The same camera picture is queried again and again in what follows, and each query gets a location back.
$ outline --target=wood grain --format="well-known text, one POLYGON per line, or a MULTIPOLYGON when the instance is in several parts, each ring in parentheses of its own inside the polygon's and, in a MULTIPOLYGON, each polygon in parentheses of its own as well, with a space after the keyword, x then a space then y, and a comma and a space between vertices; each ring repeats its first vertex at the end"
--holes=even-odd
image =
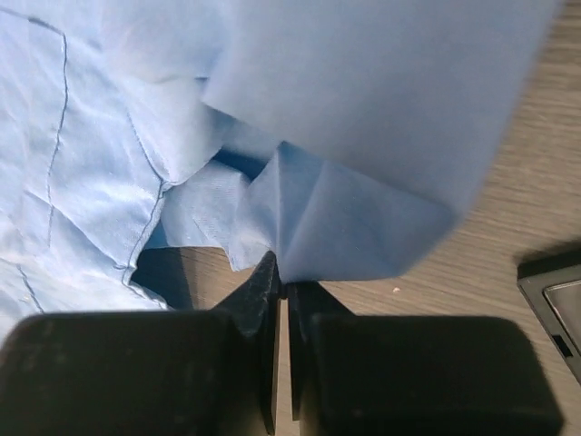
MULTIPOLYGON (((355 312, 485 314, 516 321, 535 344, 566 415, 563 434, 579 435, 581 388, 516 280, 523 256, 580 239, 581 0, 576 0, 554 25, 483 194, 464 225, 403 277, 326 286, 355 312)), ((185 272, 177 286, 192 290, 194 304, 201 307, 212 307, 249 275, 231 272, 219 250, 170 252, 185 272)), ((170 282, 172 268, 159 268, 170 282)), ((277 432, 297 435, 290 415, 286 332, 280 363, 277 432)))

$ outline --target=garment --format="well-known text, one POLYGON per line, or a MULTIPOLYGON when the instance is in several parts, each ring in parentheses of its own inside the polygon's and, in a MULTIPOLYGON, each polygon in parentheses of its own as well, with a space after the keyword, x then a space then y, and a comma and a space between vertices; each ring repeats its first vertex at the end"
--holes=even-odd
POLYGON ((405 272, 468 212, 557 0, 0 0, 0 334, 159 309, 139 252, 405 272))

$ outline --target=folded fabric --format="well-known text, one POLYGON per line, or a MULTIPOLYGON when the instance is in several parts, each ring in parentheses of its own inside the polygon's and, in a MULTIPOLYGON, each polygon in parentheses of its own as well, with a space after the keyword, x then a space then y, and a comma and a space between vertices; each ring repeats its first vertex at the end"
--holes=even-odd
POLYGON ((558 0, 0 0, 0 335, 163 308, 145 248, 405 272, 467 213, 558 0))

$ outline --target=light blue fabric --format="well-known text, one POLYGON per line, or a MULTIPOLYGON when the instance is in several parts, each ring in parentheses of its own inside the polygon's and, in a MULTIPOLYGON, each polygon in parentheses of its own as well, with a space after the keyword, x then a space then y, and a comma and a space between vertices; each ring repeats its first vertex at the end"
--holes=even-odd
POLYGON ((473 203, 559 3, 0 0, 0 335, 164 308, 144 247, 405 272, 473 203))

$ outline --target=blue cloth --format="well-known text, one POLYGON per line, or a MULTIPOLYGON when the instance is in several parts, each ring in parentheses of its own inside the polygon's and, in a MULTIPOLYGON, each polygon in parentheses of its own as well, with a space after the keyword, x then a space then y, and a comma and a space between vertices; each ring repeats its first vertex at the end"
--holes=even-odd
POLYGON ((558 0, 0 0, 0 335, 156 309, 143 248, 405 272, 468 212, 558 0))

